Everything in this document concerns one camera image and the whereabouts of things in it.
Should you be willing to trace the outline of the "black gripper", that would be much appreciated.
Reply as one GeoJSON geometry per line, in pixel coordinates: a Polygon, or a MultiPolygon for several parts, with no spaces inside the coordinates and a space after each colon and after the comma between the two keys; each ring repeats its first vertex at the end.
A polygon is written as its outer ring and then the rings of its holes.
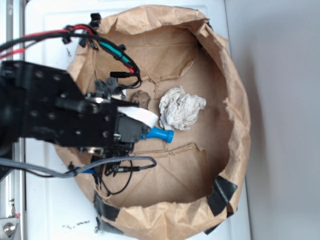
{"type": "Polygon", "coordinates": [[[124,113],[138,109],[124,99],[120,74],[95,81],[83,93],[64,70],[25,61],[0,67],[0,151],[34,138],[83,151],[132,151],[150,127],[124,113]]]}

